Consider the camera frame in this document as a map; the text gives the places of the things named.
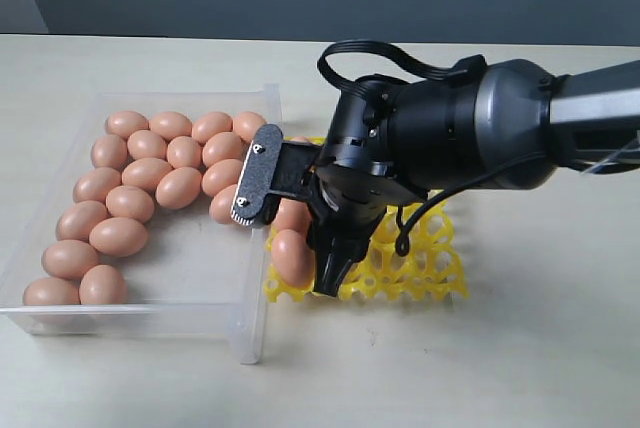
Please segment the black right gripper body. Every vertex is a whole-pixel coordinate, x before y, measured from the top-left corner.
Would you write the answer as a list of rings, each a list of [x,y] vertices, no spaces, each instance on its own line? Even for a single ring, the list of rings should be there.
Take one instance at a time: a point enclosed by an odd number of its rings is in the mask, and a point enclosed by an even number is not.
[[[388,171],[316,164],[309,243],[318,258],[364,257],[386,207],[400,202],[400,184]]]

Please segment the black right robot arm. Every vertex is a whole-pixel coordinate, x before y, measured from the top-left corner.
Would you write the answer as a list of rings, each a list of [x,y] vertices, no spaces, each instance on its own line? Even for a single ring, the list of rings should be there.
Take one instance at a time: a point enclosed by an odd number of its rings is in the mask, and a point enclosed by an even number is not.
[[[331,207],[313,228],[316,292],[336,296],[388,206],[433,190],[530,190],[558,168],[636,170],[639,65],[555,76],[533,62],[481,56],[409,83],[354,81],[320,60],[340,98],[315,174]]]

